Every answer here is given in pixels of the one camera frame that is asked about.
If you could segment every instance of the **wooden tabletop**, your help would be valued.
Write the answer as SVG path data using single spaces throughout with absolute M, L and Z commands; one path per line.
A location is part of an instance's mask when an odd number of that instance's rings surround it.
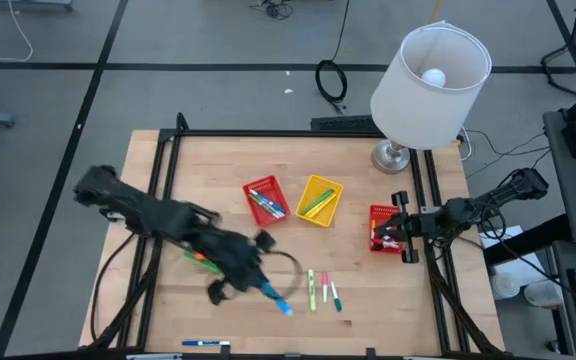
M 157 131 L 132 135 L 122 179 L 146 190 L 156 147 Z M 294 215 L 267 230 L 277 250 L 294 255 L 305 269 L 328 271 L 335 281 L 343 311 L 321 300 L 317 276 L 317 312 L 308 306 L 307 284 L 288 299 L 294 308 L 285 317 L 258 291 L 238 295 L 214 306 L 205 287 L 211 281 L 205 270 L 188 261 L 174 245 L 165 244 L 148 336 L 147 350 L 156 352 L 216 352 L 218 348 L 182 347 L 184 339 L 229 340 L 233 353 L 365 354 L 374 347 L 379 355 L 439 355 L 437 327 L 422 244 L 418 264 L 403 264 L 399 255 L 368 249 L 368 208 L 390 205 L 390 194 L 409 193 L 409 211 L 417 212 L 410 167 L 397 175 L 377 171 L 370 161 L 378 140 L 348 138 L 184 137 L 172 198 L 192 201 L 223 216 L 224 229 L 253 236 L 258 228 L 251 216 L 242 185 L 275 175 L 294 212 L 312 174 L 344 185 L 332 224 L 320 227 Z M 164 159 L 167 159 L 170 146 Z M 434 151 L 441 195 L 445 199 L 468 196 L 456 145 Z M 424 181 L 425 164 L 420 157 Z M 159 194 L 167 160 L 162 166 Z M 427 203 L 432 203 L 425 183 Z M 128 236 L 123 225 L 111 224 L 100 264 Z M 477 239 L 474 230 L 463 237 Z M 123 304 L 134 256 L 129 245 L 110 265 L 100 290 L 97 332 Z M 484 259 L 476 246 L 457 240 L 452 246 L 461 300 L 493 344 L 503 348 Z M 267 257 L 264 271 L 278 289 L 285 290 L 292 265 Z M 131 337 L 141 314 L 133 316 Z M 81 344 L 91 342 L 88 318 Z M 452 313 L 447 323 L 453 349 L 458 349 Z

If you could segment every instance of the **red plastic basket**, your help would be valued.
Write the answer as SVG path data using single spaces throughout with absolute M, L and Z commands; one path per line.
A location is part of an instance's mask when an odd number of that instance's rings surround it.
M 390 220 L 390 217 L 398 212 L 399 208 L 396 206 L 370 206 L 370 219 L 368 221 L 368 246 L 370 247 L 370 251 L 401 254 L 404 244 L 393 240 L 388 241 L 388 244 L 397 245 L 397 247 L 384 247 L 383 249 L 379 249 L 380 245 L 383 246 L 384 241 L 377 237 L 373 238 L 371 229 L 373 220 L 375 220 L 375 227 L 377 227 Z
M 277 178 L 275 178 L 273 175 L 266 176 L 257 181 L 251 182 L 250 184 L 246 184 L 243 186 L 243 189 L 244 189 L 244 196 L 246 197 L 246 200 L 248 200 L 248 205 L 250 206 L 252 216 L 255 218 L 255 222 L 257 223 L 257 225 L 261 227 L 267 226 L 279 220 L 285 219 L 288 217 L 288 215 L 290 215 L 290 209 L 288 208 L 288 203 L 284 198 L 284 194 L 281 192 L 281 188 L 279 187 L 279 182 L 277 182 Z M 283 216 L 279 219 L 272 216 L 268 211 L 259 206 L 256 202 L 254 202 L 250 198 L 250 196 L 248 196 L 249 190 L 254 190 L 259 194 L 268 198 L 270 201 L 279 205 L 284 210 L 286 216 Z

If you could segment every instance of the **yellow plastic basket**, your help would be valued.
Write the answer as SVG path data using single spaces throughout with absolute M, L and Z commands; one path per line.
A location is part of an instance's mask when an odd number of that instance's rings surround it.
M 327 204 L 316 216 L 309 218 L 302 214 L 310 204 L 319 199 L 319 197 L 326 191 L 331 189 L 334 191 L 334 194 L 337 194 L 337 196 L 332 199 L 331 202 Z M 324 179 L 317 175 L 311 175 L 310 179 L 308 179 L 308 184 L 306 184 L 306 189 L 304 189 L 304 193 L 301 194 L 301 200 L 299 200 L 299 205 L 297 205 L 297 211 L 295 211 L 295 214 L 297 217 L 313 224 L 328 227 L 335 215 L 335 210 L 337 210 L 337 205 L 339 204 L 339 199 L 341 198 L 341 192 L 343 190 L 344 186 L 339 183 Z

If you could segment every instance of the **gray floor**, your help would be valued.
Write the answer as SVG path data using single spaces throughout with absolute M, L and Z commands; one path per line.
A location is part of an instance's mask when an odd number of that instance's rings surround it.
M 75 11 L 23 8 L 19 21 L 37 62 L 95 62 L 117 0 L 76 0 Z M 486 44 L 495 65 L 537 65 L 562 44 L 545 1 L 452 0 L 440 13 Z M 298 0 L 295 13 L 271 21 L 244 0 L 130 0 L 111 62 L 316 63 L 336 45 L 344 2 Z M 338 62 L 386 64 L 405 34 L 428 21 L 434 0 L 352 1 Z M 574 14 L 560 2 L 569 26 Z M 0 11 L 0 56 L 25 55 L 9 14 Z M 568 56 L 558 65 L 571 65 Z M 0 70 L 0 110 L 17 126 L 0 129 L 0 324 L 8 306 L 88 83 L 89 71 Z M 346 113 L 369 112 L 381 74 L 348 73 Z M 558 76 L 576 88 L 576 75 Z M 541 131 L 541 113 L 576 99 L 548 86 L 542 75 L 492 75 L 466 127 L 510 149 Z M 91 164 L 118 168 L 134 129 L 172 126 L 182 111 L 192 128 L 307 129 L 312 117 L 334 116 L 318 95 L 312 72 L 107 71 L 50 227 L 43 254 L 8 348 L 8 354 L 74 349 L 85 316 L 106 224 L 72 201 L 76 179 Z M 470 174 L 496 157 L 481 136 L 465 162 Z M 536 140 L 532 146 L 545 144 Z M 537 155 L 506 158 L 474 175 L 473 195 L 494 186 Z M 549 195 L 504 208 L 509 223 L 525 228 L 563 211 L 549 157 L 538 165 Z M 550 357 L 550 313 L 521 298 L 498 304 L 509 350 Z

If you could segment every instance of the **blue marker on table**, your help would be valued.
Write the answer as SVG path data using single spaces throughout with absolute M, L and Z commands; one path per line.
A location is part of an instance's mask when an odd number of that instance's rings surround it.
M 282 214 L 285 214 L 286 212 L 284 211 L 284 209 L 281 208 L 281 206 L 275 204 L 274 202 L 270 201 L 270 199 L 268 199 L 267 197 L 261 195 L 260 193 L 256 192 L 255 190 L 250 189 L 250 193 L 257 196 L 258 198 L 261 199 L 261 201 L 265 202 L 266 204 L 268 204 L 270 207 L 272 207 L 273 209 L 279 211 Z
M 183 346 L 221 346 L 230 345 L 230 341 L 202 341 L 202 340 L 184 340 L 181 342 Z
M 264 295 L 272 300 L 275 300 L 275 304 L 277 304 L 277 307 L 279 310 L 281 310 L 282 313 L 284 313 L 286 316 L 292 315 L 292 307 L 288 305 L 286 300 L 284 300 L 281 295 L 279 295 L 279 293 L 273 289 L 272 286 L 270 286 L 269 282 L 263 283 L 260 290 Z

